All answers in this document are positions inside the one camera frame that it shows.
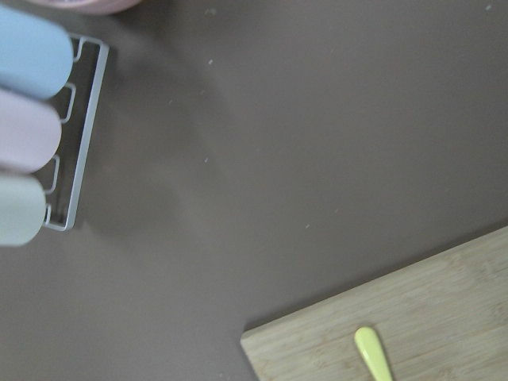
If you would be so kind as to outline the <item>pink bowl with ice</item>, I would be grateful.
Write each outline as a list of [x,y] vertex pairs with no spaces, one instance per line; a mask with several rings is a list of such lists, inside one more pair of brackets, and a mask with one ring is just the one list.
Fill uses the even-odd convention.
[[141,2],[142,0],[62,1],[58,3],[58,6],[83,14],[108,15],[127,10]]

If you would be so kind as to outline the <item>yellow plastic knife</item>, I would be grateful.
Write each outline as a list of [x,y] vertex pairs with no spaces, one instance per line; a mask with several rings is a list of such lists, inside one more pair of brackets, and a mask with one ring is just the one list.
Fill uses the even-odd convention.
[[354,335],[354,342],[375,381],[394,380],[381,340],[372,327],[358,328]]

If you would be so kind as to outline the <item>green pastel cup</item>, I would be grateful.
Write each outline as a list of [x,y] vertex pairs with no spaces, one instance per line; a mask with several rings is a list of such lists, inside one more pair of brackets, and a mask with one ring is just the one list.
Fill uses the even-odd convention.
[[18,247],[40,231],[46,214],[44,189],[31,175],[1,174],[1,246]]

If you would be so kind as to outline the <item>blue pastel cup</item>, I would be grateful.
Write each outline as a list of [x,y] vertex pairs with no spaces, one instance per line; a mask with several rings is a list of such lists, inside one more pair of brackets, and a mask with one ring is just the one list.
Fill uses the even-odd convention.
[[60,25],[1,6],[1,86],[47,99],[71,74],[74,49]]

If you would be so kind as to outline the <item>wooden cutting board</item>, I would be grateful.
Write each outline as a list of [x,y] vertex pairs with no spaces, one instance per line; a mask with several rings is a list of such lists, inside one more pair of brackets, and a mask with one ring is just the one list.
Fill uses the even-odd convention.
[[362,326],[397,380],[506,379],[506,229],[251,329],[241,347],[260,380],[369,380]]

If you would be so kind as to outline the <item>pink pastel cup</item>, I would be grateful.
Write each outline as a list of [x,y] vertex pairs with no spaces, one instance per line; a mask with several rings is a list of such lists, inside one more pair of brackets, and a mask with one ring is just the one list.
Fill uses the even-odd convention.
[[1,168],[39,171],[56,154],[62,134],[60,116],[44,103],[1,91]]

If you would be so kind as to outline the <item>white cup rack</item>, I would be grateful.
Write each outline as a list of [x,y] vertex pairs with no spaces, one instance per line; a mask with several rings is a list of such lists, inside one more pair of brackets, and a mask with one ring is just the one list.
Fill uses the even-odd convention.
[[45,191],[47,212],[44,226],[64,232],[75,224],[110,47],[103,41],[71,34],[73,66],[64,88],[50,99],[59,111],[60,145],[46,168],[51,186]]

